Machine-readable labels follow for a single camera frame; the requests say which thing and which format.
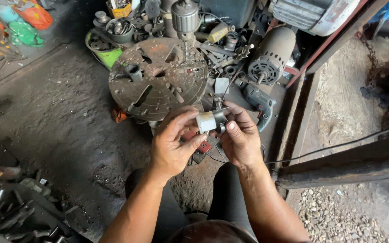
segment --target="green bucket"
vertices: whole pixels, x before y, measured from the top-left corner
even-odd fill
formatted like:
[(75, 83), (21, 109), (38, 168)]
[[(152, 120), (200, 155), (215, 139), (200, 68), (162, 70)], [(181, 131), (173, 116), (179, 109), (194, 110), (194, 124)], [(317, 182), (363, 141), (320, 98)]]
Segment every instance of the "green bucket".
[(85, 37), (86, 46), (94, 53), (94, 55), (100, 59), (103, 65), (110, 71), (112, 69), (113, 63), (115, 63), (116, 59), (122, 54), (122, 50), (120, 47), (115, 47), (113, 49), (107, 51), (99, 51), (94, 50), (89, 45), (89, 40), (91, 39), (92, 33), (89, 31)]

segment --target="gravel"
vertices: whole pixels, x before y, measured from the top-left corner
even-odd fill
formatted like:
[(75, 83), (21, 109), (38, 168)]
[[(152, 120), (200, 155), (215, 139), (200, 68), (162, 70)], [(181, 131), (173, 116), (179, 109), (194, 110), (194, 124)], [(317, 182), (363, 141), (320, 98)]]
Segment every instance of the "gravel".
[(359, 215), (356, 209), (339, 209), (336, 197), (343, 197), (340, 194), (323, 187), (301, 193), (299, 216), (310, 240), (314, 243), (389, 243), (375, 219)]

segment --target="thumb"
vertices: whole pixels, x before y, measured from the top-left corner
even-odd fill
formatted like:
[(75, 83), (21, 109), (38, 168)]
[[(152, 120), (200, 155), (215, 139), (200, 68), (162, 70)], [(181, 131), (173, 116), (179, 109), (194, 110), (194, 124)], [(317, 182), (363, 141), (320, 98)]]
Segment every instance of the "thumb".
[(181, 152), (183, 152), (183, 154), (191, 155), (205, 140), (207, 140), (206, 134), (195, 135), (190, 140), (182, 144)]
[(241, 131), (235, 121), (230, 121), (226, 124), (226, 132), (236, 144), (243, 144), (245, 142), (245, 134)]

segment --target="gray power drill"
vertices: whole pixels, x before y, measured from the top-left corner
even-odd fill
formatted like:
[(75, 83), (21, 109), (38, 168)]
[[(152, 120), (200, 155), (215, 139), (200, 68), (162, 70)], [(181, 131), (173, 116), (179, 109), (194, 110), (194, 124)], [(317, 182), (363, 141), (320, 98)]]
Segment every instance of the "gray power drill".
[(242, 96), (258, 109), (259, 121), (256, 126), (258, 131), (262, 132), (273, 116), (273, 106), (276, 104), (276, 101), (251, 83), (246, 86)]

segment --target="black pants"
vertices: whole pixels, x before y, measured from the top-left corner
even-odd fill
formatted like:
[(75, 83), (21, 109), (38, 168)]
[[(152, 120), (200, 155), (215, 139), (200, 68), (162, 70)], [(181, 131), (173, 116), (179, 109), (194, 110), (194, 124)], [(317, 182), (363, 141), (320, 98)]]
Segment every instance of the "black pants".
[[(128, 176), (125, 184), (127, 198), (140, 181), (143, 172), (143, 169), (137, 169)], [(208, 213), (208, 219), (220, 219), (232, 222), (246, 229), (253, 236), (255, 235), (249, 223), (238, 171), (236, 166), (230, 162), (220, 167), (214, 177), (213, 202)], [(170, 183), (168, 182), (163, 188), (153, 243), (163, 242), (176, 230), (189, 224), (190, 222), (179, 207), (178, 202), (176, 202)]]

